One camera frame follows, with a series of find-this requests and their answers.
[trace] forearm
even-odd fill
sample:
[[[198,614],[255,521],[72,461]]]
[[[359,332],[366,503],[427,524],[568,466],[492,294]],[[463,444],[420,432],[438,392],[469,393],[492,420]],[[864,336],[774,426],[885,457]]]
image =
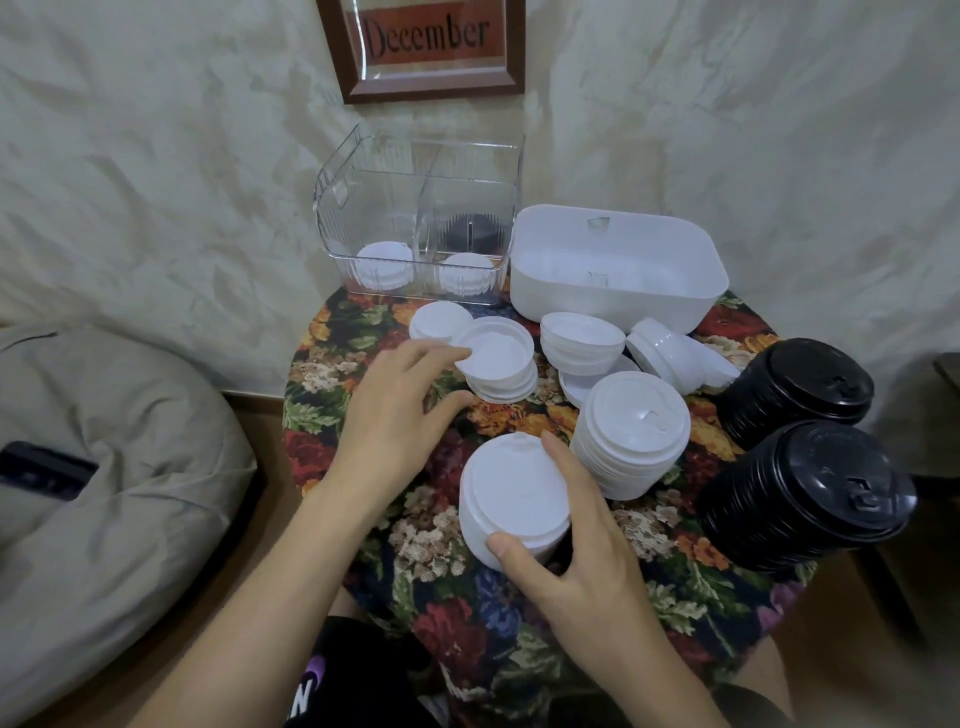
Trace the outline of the forearm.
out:
[[[150,698],[131,728],[270,728],[285,718],[377,508],[325,481]]]
[[[662,631],[624,656],[621,669],[611,697],[636,728],[730,728]]]

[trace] phone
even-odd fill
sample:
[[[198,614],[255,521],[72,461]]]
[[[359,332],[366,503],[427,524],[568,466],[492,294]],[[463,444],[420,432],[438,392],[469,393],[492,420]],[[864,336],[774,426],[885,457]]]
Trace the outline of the phone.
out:
[[[77,497],[98,467],[79,457],[19,440],[0,450],[0,482],[59,500]]]

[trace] black shorts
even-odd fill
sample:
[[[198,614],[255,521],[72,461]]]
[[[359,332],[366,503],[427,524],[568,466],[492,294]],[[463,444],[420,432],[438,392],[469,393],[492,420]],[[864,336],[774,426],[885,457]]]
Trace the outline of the black shorts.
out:
[[[286,728],[438,728],[407,677],[406,656],[374,626],[330,617],[300,679]],[[780,728],[792,723],[762,695],[724,685],[713,698],[732,728]],[[630,728],[606,696],[564,698],[550,712],[551,728]]]

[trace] left hand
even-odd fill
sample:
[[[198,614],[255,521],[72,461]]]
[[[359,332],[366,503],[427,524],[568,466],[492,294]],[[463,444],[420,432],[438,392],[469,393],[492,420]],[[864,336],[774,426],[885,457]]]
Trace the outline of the left hand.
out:
[[[469,390],[458,390],[423,412],[423,399],[440,372],[469,356],[470,349],[429,340],[380,352],[350,398],[325,479],[369,489],[364,495],[385,508],[422,470],[457,413],[476,401]]]

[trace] fingernail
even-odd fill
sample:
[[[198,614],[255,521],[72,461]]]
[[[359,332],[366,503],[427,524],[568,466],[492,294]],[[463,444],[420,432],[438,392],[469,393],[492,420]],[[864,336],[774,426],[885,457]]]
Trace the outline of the fingernail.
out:
[[[487,539],[487,548],[496,558],[503,558],[503,554],[507,552],[507,539],[502,533],[492,533]]]

